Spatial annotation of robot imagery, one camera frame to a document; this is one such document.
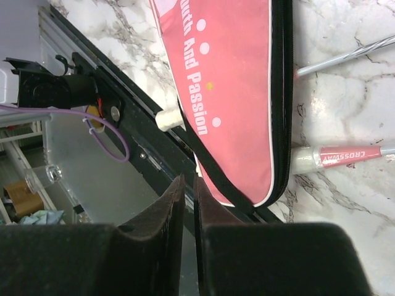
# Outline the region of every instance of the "pink pouch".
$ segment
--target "pink pouch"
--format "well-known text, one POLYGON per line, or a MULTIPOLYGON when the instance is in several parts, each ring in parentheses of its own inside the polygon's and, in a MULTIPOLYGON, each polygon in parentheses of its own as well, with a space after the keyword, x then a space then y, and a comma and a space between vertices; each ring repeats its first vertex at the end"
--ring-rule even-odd
POLYGON ((292 1, 151 0, 212 195, 251 214, 289 174, 292 1))

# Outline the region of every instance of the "white polka dot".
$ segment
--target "white polka dot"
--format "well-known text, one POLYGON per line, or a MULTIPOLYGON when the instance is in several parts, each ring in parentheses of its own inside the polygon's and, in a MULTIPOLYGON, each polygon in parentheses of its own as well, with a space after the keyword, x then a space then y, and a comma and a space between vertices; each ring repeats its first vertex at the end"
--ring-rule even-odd
POLYGON ((198 20, 196 24, 196 29, 200 32, 206 29, 206 20, 204 20, 203 18, 198 20))
POLYGON ((210 51, 210 45, 207 42, 200 44, 200 53, 208 54, 210 51))
POLYGON ((213 118, 213 120, 212 120, 212 126, 213 126, 214 128, 218 128, 220 125, 221 125, 221 118, 219 118, 219 117, 213 118))

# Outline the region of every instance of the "yellow dot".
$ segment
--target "yellow dot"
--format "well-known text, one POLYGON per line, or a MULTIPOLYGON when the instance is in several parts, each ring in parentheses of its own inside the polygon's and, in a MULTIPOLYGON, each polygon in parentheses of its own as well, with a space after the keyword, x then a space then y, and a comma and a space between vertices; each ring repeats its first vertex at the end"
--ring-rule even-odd
POLYGON ((208 82, 208 83, 206 84, 206 88, 207 88, 209 91, 211 91, 211 90, 214 88, 213 82, 208 82))

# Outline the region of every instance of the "bolt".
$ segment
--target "bolt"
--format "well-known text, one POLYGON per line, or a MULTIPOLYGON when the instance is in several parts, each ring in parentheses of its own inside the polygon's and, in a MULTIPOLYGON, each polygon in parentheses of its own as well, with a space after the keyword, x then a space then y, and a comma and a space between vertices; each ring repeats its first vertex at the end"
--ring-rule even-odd
POLYGON ((118 108, 116 106, 111 107, 111 117, 115 122, 119 121, 119 118, 121 117, 118 108))

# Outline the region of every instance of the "table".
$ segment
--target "table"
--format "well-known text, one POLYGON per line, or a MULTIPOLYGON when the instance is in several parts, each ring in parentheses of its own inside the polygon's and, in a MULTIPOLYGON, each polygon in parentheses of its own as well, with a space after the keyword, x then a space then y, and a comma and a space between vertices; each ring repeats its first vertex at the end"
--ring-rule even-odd
MULTIPOLYGON (((177 104, 148 0, 51 0, 163 109, 177 104)), ((395 34, 390 0, 295 0, 294 62, 303 67, 395 34)), ((395 49, 296 81, 295 146, 395 143, 395 49)), ((377 295, 395 295, 394 156, 292 176, 270 209, 284 222, 326 221, 351 237, 377 295)))

